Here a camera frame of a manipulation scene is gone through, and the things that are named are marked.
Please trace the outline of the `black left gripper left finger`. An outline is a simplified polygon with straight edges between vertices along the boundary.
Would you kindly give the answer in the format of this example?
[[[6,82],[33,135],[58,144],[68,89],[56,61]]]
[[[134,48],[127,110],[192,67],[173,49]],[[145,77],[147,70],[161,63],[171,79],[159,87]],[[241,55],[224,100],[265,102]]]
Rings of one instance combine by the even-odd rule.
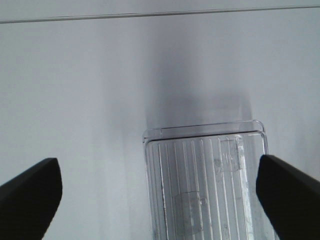
[[[41,240],[62,199],[57,158],[46,158],[0,187],[0,238]]]

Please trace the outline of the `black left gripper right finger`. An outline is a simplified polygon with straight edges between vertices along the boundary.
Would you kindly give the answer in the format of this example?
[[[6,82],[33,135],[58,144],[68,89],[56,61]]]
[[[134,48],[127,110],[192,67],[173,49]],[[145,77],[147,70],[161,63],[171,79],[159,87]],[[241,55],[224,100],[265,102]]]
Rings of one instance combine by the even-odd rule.
[[[260,157],[256,195],[281,240],[320,238],[320,183],[282,159]]]

